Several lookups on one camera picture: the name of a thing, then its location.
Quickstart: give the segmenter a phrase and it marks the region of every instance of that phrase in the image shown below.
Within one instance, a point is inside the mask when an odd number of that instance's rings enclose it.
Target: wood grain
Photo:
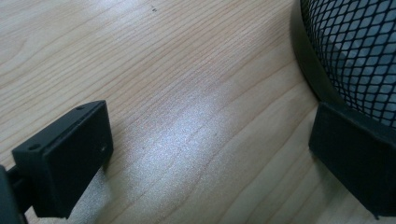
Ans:
[[[68,219],[375,221],[308,150],[317,101],[293,0],[0,2],[0,162],[70,108],[107,100],[115,151]]]

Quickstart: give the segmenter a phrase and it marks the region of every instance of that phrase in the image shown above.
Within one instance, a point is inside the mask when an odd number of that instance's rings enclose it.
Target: black mesh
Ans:
[[[301,3],[309,39],[341,97],[396,129],[396,0]]]

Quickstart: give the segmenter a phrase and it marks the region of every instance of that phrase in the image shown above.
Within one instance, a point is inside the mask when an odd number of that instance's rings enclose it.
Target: desk surface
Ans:
[[[68,220],[30,222],[393,223],[309,153],[293,2],[1,1],[0,162],[100,99],[115,143]]]

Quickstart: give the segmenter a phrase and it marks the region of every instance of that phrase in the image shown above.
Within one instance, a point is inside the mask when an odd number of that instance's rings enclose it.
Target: screw hole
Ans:
[[[28,148],[28,150],[35,150],[35,149],[38,149],[38,148],[40,148],[40,147],[41,147],[40,144],[34,144],[34,145],[30,146],[30,147]]]

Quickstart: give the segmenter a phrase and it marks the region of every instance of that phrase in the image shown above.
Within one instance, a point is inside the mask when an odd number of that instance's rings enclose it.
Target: black plastic bracket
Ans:
[[[30,206],[38,217],[69,217],[112,152],[106,102],[72,109],[13,149],[16,165],[7,174],[0,167],[0,220],[23,223]]]
[[[396,216],[396,132],[341,105],[320,103],[309,147],[375,217]]]

